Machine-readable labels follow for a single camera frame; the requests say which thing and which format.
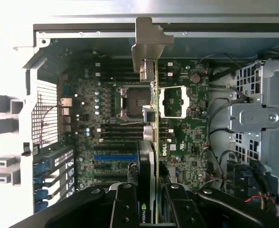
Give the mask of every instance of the chip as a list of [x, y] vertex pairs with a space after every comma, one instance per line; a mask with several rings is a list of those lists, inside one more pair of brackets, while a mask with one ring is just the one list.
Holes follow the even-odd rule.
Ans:
[[197, 167], [197, 161], [191, 161], [191, 166], [192, 167]]
[[196, 139], [196, 140], [202, 139], [202, 135], [201, 135], [201, 134], [196, 134], [196, 135], [195, 135], [195, 139]]

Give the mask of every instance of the white wall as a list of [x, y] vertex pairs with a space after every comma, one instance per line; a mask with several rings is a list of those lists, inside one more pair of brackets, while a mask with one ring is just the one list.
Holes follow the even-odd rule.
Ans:
[[[0, 95], [25, 98], [22, 60], [13, 47], [31, 43], [31, 21], [36, 10], [34, 1], [0, 1]], [[19, 155], [22, 152], [18, 135], [0, 135], [0, 155]], [[31, 215], [27, 190], [11, 184], [0, 184], [0, 228], [7, 228]]]

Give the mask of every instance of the cpu socket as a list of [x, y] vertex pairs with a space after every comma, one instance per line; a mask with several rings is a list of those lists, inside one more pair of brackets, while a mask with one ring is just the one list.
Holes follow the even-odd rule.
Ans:
[[123, 85], [116, 91], [121, 95], [121, 112], [116, 117], [124, 121], [142, 121], [142, 107], [151, 100], [150, 85]]

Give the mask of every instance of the green circuit board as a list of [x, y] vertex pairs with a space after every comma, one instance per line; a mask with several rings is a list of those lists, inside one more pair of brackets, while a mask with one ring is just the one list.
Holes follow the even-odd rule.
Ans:
[[[158, 61], [158, 92], [165, 89], [164, 115], [160, 117], [159, 160], [178, 183], [197, 190], [205, 182], [206, 157], [200, 153], [207, 143], [207, 66], [193, 60]], [[69, 115], [71, 131], [65, 139], [74, 142], [76, 184], [108, 188], [127, 181], [127, 167], [136, 157], [136, 141], [143, 138], [142, 106], [154, 105], [156, 95], [150, 83], [140, 83], [132, 60], [88, 59], [75, 61], [66, 71], [64, 97], [73, 98]], [[181, 111], [183, 86], [189, 97], [186, 112]]]

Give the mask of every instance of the blue pci express slot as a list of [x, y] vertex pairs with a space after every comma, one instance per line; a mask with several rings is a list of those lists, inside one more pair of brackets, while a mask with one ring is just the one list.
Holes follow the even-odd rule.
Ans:
[[137, 155], [95, 155], [97, 161], [135, 161]]

